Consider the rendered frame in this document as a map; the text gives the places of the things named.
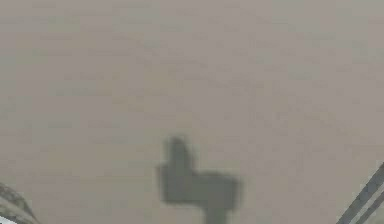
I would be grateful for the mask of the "grey rounded object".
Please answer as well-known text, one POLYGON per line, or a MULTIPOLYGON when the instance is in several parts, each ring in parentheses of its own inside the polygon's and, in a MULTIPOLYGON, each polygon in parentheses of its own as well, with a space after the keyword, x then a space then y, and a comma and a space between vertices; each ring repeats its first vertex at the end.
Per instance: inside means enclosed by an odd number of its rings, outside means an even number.
POLYGON ((1 182, 0 224, 41 224, 25 198, 1 182))

